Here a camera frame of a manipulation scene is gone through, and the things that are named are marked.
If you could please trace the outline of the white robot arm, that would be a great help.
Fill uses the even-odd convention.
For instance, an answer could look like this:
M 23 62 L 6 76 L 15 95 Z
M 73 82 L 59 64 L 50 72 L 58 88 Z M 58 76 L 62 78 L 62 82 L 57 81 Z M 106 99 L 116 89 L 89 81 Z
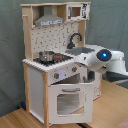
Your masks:
M 109 82 L 119 84 L 128 81 L 124 53 L 121 51 L 100 49 L 88 54 L 81 53 L 75 61 L 91 71 L 106 74 Z

